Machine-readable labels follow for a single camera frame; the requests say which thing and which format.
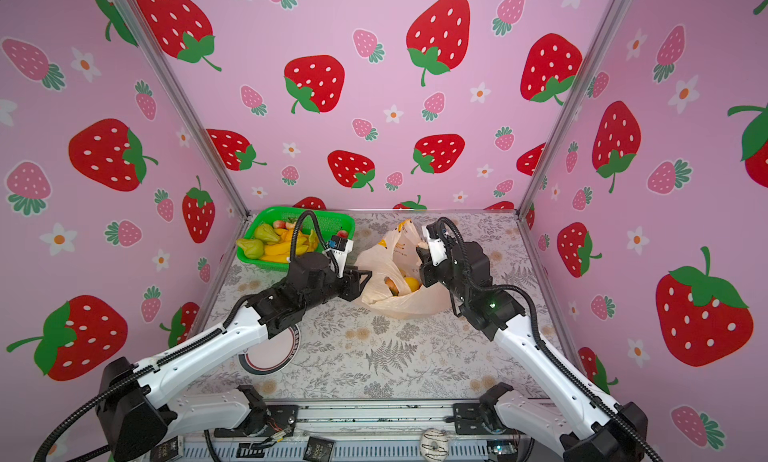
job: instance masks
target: wire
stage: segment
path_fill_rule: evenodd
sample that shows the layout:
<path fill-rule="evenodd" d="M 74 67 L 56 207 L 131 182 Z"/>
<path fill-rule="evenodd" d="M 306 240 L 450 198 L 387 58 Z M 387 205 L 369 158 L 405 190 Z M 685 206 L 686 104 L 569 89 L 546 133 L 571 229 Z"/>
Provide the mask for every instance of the wire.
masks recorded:
<path fill-rule="evenodd" d="M 326 243 L 325 239 L 322 237 L 322 233 L 320 232 L 320 223 L 317 221 L 317 216 L 312 210 L 304 210 L 301 215 L 299 215 L 299 218 L 296 219 L 296 226 L 293 229 L 293 237 L 290 239 L 290 259 L 296 259 L 296 243 L 299 240 L 301 225 L 306 217 L 310 217 L 312 219 L 312 223 L 315 225 L 315 231 L 317 233 L 317 238 L 320 241 L 320 245 L 322 246 L 323 251 L 327 254 L 328 258 L 331 259 L 331 263 L 333 264 L 333 273 L 335 273 L 337 277 L 340 276 L 341 274 L 339 273 L 339 262 L 336 261 L 336 257 L 333 256 L 333 252 Z"/>
<path fill-rule="evenodd" d="M 559 370 L 561 373 L 571 381 L 573 385 L 576 386 L 581 392 L 589 397 L 590 401 L 595 404 L 600 410 L 605 412 L 606 415 L 610 417 L 611 420 L 613 420 L 632 440 L 637 442 L 642 448 L 643 451 L 648 455 L 648 457 L 653 462 L 664 462 L 662 458 L 656 453 L 654 449 L 648 445 L 648 442 L 645 441 L 643 436 L 641 436 L 637 430 L 635 430 L 629 423 L 624 421 L 621 417 L 619 417 L 608 405 L 606 405 L 605 402 L 603 402 L 600 397 L 595 395 L 592 390 L 590 390 L 586 385 L 581 383 L 581 380 L 579 380 L 571 371 L 568 370 L 567 367 L 558 359 L 557 357 L 552 354 L 552 352 L 549 350 L 549 347 L 546 345 L 546 343 L 542 340 L 542 335 L 538 331 L 538 317 L 536 315 L 536 305 L 533 302 L 533 299 L 531 299 L 531 296 L 528 295 L 526 291 L 521 289 L 520 287 L 516 285 L 511 284 L 501 284 L 501 285 L 492 285 L 490 287 L 481 287 L 480 285 L 475 282 L 475 279 L 472 277 L 472 271 L 469 267 L 469 255 L 467 253 L 467 248 L 464 245 L 464 238 L 462 237 L 462 234 L 458 231 L 458 228 L 456 228 L 456 224 L 451 221 L 450 218 L 447 217 L 440 217 L 437 220 L 437 223 L 439 223 L 438 226 L 438 233 L 442 232 L 442 226 L 447 225 L 451 232 L 453 232 L 454 237 L 456 237 L 456 242 L 458 244 L 459 250 L 462 251 L 462 259 L 464 260 L 464 268 L 462 269 L 462 274 L 465 276 L 467 281 L 469 282 L 469 285 L 472 286 L 476 291 L 480 292 L 491 292 L 491 291 L 499 291 L 499 290 L 505 290 L 505 291 L 513 291 L 517 292 L 518 294 L 522 295 L 522 297 L 525 299 L 525 301 L 528 303 L 528 309 L 529 309 L 529 317 L 531 318 L 531 333 L 533 336 L 533 339 L 536 341 L 536 346 L 541 349 L 543 354 L 549 359 L 550 362 Z"/>

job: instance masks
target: white plastic bag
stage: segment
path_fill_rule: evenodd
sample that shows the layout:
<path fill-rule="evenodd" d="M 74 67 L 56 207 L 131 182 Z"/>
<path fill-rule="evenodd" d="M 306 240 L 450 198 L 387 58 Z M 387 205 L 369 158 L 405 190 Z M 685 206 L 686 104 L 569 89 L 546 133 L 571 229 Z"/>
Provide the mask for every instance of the white plastic bag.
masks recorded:
<path fill-rule="evenodd" d="M 363 251 L 355 265 L 360 270 L 372 271 L 373 275 L 355 302 L 380 315 L 399 319 L 428 317 L 450 308 L 448 290 L 441 284 L 411 292 L 400 273 L 402 269 L 409 277 L 418 279 L 421 260 L 416 253 L 417 245 L 427 247 L 413 222 L 406 220 L 397 230 L 387 232 L 378 245 Z M 397 286 L 398 297 L 392 296 L 386 278 Z"/>

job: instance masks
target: pink wall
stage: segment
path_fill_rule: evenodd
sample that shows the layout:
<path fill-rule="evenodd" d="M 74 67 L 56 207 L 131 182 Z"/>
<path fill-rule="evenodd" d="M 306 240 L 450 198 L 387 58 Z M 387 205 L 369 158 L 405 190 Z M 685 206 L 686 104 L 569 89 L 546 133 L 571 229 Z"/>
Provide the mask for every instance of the pink wall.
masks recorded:
<path fill-rule="evenodd" d="M 645 410 L 665 460 L 760 458 L 768 132 L 764 112 L 728 111 L 766 103 L 762 1 L 634 0 L 600 67 L 608 86 L 582 102 L 535 200 L 532 233 L 568 330 L 604 368 L 587 360 L 588 371 Z M 611 149 L 623 156 L 606 164 Z M 746 164 L 743 149 L 757 152 Z M 584 231 L 602 254 L 587 271 Z"/>
<path fill-rule="evenodd" d="M 12 201 L 0 211 L 6 254 L 0 331 L 3 347 L 45 339 L 2 352 L 6 419 L 0 438 L 4 460 L 30 460 L 50 430 L 97 393 L 104 361 L 135 361 L 168 347 L 169 333 L 160 323 L 173 328 L 182 305 L 202 302 L 210 283 L 201 279 L 198 260 L 206 257 L 211 277 L 216 274 L 236 219 L 227 217 L 229 201 L 195 144 L 180 143 L 177 132 L 184 126 L 139 48 L 121 38 L 123 27 L 110 27 L 111 42 L 105 38 L 108 18 L 95 0 L 2 0 L 2 6 L 0 38 L 27 44 L 5 39 L 0 55 L 0 171 L 5 198 Z M 41 82 L 46 75 L 61 79 L 50 64 L 64 77 L 58 91 Z M 140 97 L 152 120 L 138 105 L 140 80 L 152 91 L 151 99 Z M 83 132 L 105 119 L 114 121 Z M 135 141 L 133 158 L 124 150 L 128 129 L 144 155 L 159 162 L 145 159 L 140 184 Z M 23 161 L 34 165 L 15 171 Z M 203 243 L 193 241 L 182 220 L 182 202 L 197 187 L 196 175 L 216 208 Z M 158 210 L 158 189 L 168 192 L 172 209 L 166 201 Z M 31 208 L 28 216 L 24 206 Z M 126 230 L 113 245 L 104 234 L 112 221 L 130 221 L 140 239 L 123 223 Z M 160 250 L 170 257 L 158 268 Z M 145 297 L 150 287 L 159 296 Z M 97 418 L 88 414 L 49 459 L 68 460 L 102 445 Z"/>
<path fill-rule="evenodd" d="M 403 201 L 419 201 L 419 196 L 421 205 L 429 208 L 485 208 L 498 202 L 504 202 L 506 207 L 518 205 L 531 180 L 528 173 L 518 169 L 518 160 L 522 167 L 530 161 L 529 155 L 534 155 L 531 160 L 538 158 L 539 145 L 546 141 L 560 109 L 552 98 L 554 88 L 540 97 L 545 102 L 529 102 L 526 98 L 532 98 L 555 75 L 564 81 L 568 73 L 578 69 L 578 52 L 588 49 L 608 3 L 138 1 L 205 126 L 235 132 L 229 133 L 234 137 L 231 140 L 249 141 L 255 147 L 256 162 L 266 163 L 246 164 L 247 169 L 237 170 L 244 166 L 228 152 L 234 145 L 222 150 L 225 162 L 232 162 L 230 167 L 235 169 L 229 172 L 232 179 L 252 209 L 293 204 L 308 196 L 322 199 L 329 208 L 392 208 Z M 438 6 L 433 12 L 420 18 L 436 2 Z M 451 8 L 454 12 L 448 15 Z M 501 26 L 502 20 L 511 23 L 511 32 L 505 30 L 506 25 Z M 185 43 L 179 35 L 187 30 L 195 40 L 190 47 L 185 44 L 187 49 L 179 54 L 180 44 Z M 541 46 L 533 48 L 548 34 L 560 36 L 549 36 L 541 41 Z M 199 43 L 210 35 L 215 37 L 215 43 L 213 38 Z M 430 44 L 433 35 L 436 41 Z M 380 60 L 380 53 L 373 52 L 377 44 L 382 45 L 384 52 Z M 420 66 L 411 60 L 408 44 L 416 49 L 416 63 Z M 551 52 L 556 44 L 560 51 Z M 419 54 L 429 46 L 440 50 L 437 62 L 428 62 L 425 55 Z M 544 48 L 546 55 L 542 57 L 539 53 Z M 526 63 L 529 51 L 533 51 L 532 62 L 538 65 L 534 66 L 538 72 L 530 72 L 532 66 Z M 315 55 L 323 57 L 292 62 Z M 206 60 L 221 68 L 221 72 Z M 312 76 L 312 65 L 318 71 L 332 67 L 322 87 L 320 82 L 326 75 Z M 286 90 L 286 67 L 296 96 L 301 97 L 303 92 L 299 91 L 305 85 L 311 87 L 306 97 L 313 90 L 316 92 L 306 105 L 310 109 L 315 105 L 319 113 L 307 111 L 302 104 L 296 106 L 295 114 L 291 113 L 296 98 Z M 426 87 L 420 83 L 424 72 L 420 67 L 429 70 Z M 450 72 L 435 74 L 447 68 Z M 559 85 L 558 80 L 553 80 L 553 85 Z M 341 90 L 334 92 L 332 87 L 341 86 L 342 82 Z M 241 97 L 244 85 L 248 87 L 245 102 Z M 566 88 L 562 86 L 556 92 Z M 484 98 L 473 96 L 478 92 L 484 92 Z M 567 95 L 564 92 L 558 97 L 563 100 Z M 262 104 L 266 113 L 259 108 Z M 431 118 L 429 114 L 427 118 L 422 116 L 427 105 L 438 115 L 432 121 L 427 121 Z M 496 134 L 502 127 L 512 130 L 511 136 L 502 132 L 497 141 Z M 366 136 L 371 129 L 376 130 L 377 136 L 369 140 Z M 215 135 L 217 140 L 224 140 L 225 134 Z M 432 135 L 460 137 L 436 136 L 424 140 L 432 145 L 418 146 L 422 153 L 430 155 L 430 148 L 439 140 L 447 145 L 454 143 L 442 159 L 438 157 L 431 165 L 429 161 L 423 162 L 428 170 L 432 166 L 435 174 L 417 168 L 413 158 L 417 142 Z M 449 157 L 460 145 L 464 145 L 463 151 L 457 152 L 460 156 Z M 336 154 L 331 157 L 332 164 L 340 162 L 340 167 L 332 171 L 327 159 L 334 151 L 357 154 L 358 164 L 349 159 L 354 155 L 341 154 L 339 161 L 340 154 Z M 437 149 L 435 155 L 443 151 Z M 293 171 L 283 173 L 289 167 L 299 174 L 293 185 L 288 185 L 293 179 L 286 176 Z M 372 180 L 370 167 L 376 170 Z M 355 169 L 359 169 L 357 173 L 366 172 L 361 188 L 350 187 L 356 179 L 347 174 L 347 168 L 351 175 Z M 396 172 L 402 176 L 390 178 Z M 390 188 L 399 188 L 390 191 L 388 183 Z"/>

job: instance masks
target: table surface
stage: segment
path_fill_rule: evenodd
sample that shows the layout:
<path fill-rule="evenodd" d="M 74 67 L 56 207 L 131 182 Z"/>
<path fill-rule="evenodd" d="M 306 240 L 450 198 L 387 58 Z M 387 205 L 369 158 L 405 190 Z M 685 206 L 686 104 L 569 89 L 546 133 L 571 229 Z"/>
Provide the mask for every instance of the table surface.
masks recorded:
<path fill-rule="evenodd" d="M 408 218 L 403 212 L 350 214 L 356 232 L 348 265 Z M 439 216 L 430 212 L 411 219 L 420 227 Z M 445 216 L 454 220 L 465 240 L 483 247 L 491 259 L 495 283 L 516 284 L 528 291 L 542 335 L 559 350 L 513 214 L 451 212 Z M 235 258 L 206 327 L 223 321 L 240 297 L 264 290 L 284 275 Z M 252 384 L 266 399 L 473 399 L 506 382 L 531 398 L 547 397 L 510 355 L 450 311 L 401 321 L 335 298 L 309 310 L 299 328 L 299 350 L 280 371 L 254 375 L 233 357 L 195 380 L 187 393 L 210 394 Z"/>

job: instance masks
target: green strawberry leaf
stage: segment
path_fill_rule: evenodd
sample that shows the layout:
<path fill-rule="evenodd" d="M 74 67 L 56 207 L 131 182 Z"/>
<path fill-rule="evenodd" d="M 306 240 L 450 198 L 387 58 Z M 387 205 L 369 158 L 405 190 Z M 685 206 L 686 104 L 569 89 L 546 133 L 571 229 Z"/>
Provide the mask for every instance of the green strawberry leaf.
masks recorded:
<path fill-rule="evenodd" d="M 718 277 L 709 277 L 708 282 L 712 295 L 728 307 L 749 308 L 730 282 Z"/>
<path fill-rule="evenodd" d="M 741 160 L 754 157 L 768 143 L 768 111 L 757 115 L 741 136 Z"/>

